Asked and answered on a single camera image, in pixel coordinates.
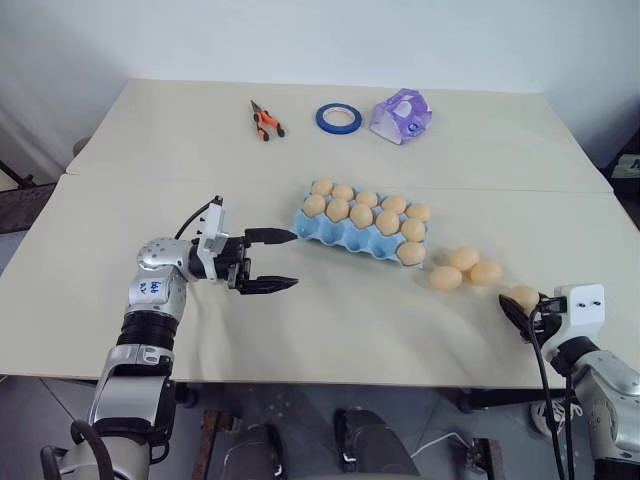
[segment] gray floor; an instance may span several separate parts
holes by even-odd
[[[282,434],[290,477],[339,472],[331,427],[337,407],[360,406],[382,416],[410,452],[444,433],[466,439],[500,441],[507,479],[555,478],[551,443],[528,425],[525,405],[463,414],[434,389],[349,385],[200,385],[194,408],[178,406],[171,453],[151,467],[150,478],[190,478],[205,408],[233,411],[243,427],[271,421]],[[69,447],[71,416],[82,418],[93,387],[64,380],[10,377],[0,384],[0,479],[41,478],[38,453],[46,444]],[[576,417],[577,478],[592,478],[583,418]],[[216,440],[209,479],[220,478],[222,460],[233,434]],[[461,466],[463,449],[446,440],[416,459],[421,474],[434,480],[485,478]]]

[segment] table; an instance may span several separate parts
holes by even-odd
[[[288,226],[306,180],[248,188],[242,179],[63,176],[0,277],[0,373],[95,378],[118,336],[144,242],[173,234],[214,193],[225,197],[234,234]],[[431,205],[426,268],[471,244],[503,262],[503,286],[551,293],[603,283],[608,314],[599,343],[640,369],[640,241],[613,195],[384,189]],[[250,253],[253,275],[300,283],[254,297],[207,282],[190,287],[177,380],[539,387],[531,347],[497,305],[503,286],[436,293],[418,268],[304,240]],[[550,383],[563,385],[555,374]]]
[[[370,187],[612,191],[543,95],[422,90],[432,126],[398,147],[366,127],[373,106],[394,92],[132,80],[67,171],[274,188],[328,175]],[[257,140],[250,99],[282,122],[284,140]],[[315,112],[332,102],[360,109],[365,127],[343,136],[320,130]]]

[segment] purple tissue box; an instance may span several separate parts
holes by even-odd
[[[431,108],[417,90],[403,88],[373,108],[369,128],[390,142],[402,145],[431,125]]]

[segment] white wall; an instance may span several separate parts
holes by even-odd
[[[640,122],[639,27],[638,0],[0,0],[0,127],[55,176],[129,76],[544,91],[602,164]]]

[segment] egg carton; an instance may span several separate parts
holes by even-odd
[[[356,196],[363,189],[354,187]],[[306,200],[311,193],[307,193],[304,196]],[[298,238],[304,240],[319,240],[324,245],[329,247],[340,246],[346,248],[351,253],[368,253],[376,260],[392,260],[402,265],[402,262],[396,255],[396,250],[400,245],[405,243],[407,239],[402,233],[394,233],[393,235],[385,236],[380,233],[378,227],[375,225],[375,219],[378,214],[382,212],[380,205],[389,196],[386,193],[376,193],[378,196],[378,205],[373,207],[374,221],[373,224],[367,228],[359,229],[356,227],[349,217],[334,222],[326,213],[321,213],[315,217],[308,217],[301,208],[296,211],[296,217],[291,231],[298,235]],[[327,205],[333,199],[331,195],[325,197]],[[355,200],[349,202],[349,211],[356,204]],[[407,207],[411,205],[411,202],[407,200]],[[400,225],[407,220],[407,215],[402,213],[399,215]],[[429,230],[429,222],[425,223],[425,236]],[[420,242],[423,247],[427,247],[426,240]]]

